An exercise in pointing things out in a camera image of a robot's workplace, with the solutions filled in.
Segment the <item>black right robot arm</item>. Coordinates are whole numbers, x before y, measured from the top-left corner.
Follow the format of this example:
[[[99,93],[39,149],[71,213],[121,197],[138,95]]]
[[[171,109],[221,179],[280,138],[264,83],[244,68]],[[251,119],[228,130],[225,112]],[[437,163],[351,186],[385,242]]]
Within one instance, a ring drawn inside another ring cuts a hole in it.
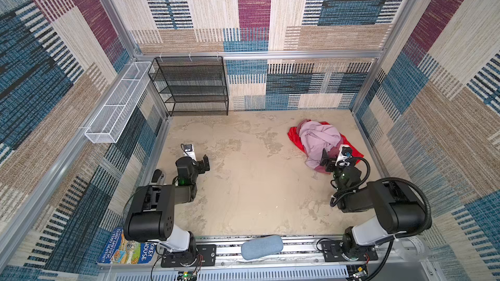
[[[347,228],[340,240],[320,239],[318,250],[326,262],[376,260],[375,248],[398,238],[408,238],[432,226],[431,206],[424,192],[402,178],[369,181],[371,166],[365,173],[355,165],[366,159],[355,157],[342,145],[336,158],[322,152],[320,166],[331,173],[336,192],[329,205],[343,213],[373,210],[375,216],[361,225]]]

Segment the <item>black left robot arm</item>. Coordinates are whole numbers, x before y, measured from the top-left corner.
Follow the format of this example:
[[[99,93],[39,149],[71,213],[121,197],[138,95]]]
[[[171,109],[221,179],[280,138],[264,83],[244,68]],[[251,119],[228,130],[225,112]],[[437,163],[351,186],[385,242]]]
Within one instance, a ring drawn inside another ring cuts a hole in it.
[[[174,209],[195,200],[197,179],[210,170],[210,162],[208,156],[200,161],[184,156],[175,165],[177,177],[172,184],[139,187],[131,196],[122,229],[129,241],[162,247],[160,258],[164,267],[189,267],[201,264],[202,255],[194,234],[174,223]]]

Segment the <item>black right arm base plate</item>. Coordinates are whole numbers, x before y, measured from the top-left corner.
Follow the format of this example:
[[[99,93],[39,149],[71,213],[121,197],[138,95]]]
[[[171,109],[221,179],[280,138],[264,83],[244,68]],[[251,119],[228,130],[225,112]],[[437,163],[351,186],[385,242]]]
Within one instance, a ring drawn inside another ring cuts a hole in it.
[[[316,246],[323,253],[325,262],[376,261],[379,256],[375,247],[343,247],[341,240],[321,239]]]

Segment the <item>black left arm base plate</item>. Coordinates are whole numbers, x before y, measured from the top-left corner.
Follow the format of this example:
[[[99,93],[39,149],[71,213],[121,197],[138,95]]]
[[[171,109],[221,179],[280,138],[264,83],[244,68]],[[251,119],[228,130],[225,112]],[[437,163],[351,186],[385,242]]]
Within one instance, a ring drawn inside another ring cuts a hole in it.
[[[216,262],[217,247],[215,244],[198,245],[193,252],[188,249],[184,252],[167,253],[161,258],[162,268],[181,267],[212,267]]]

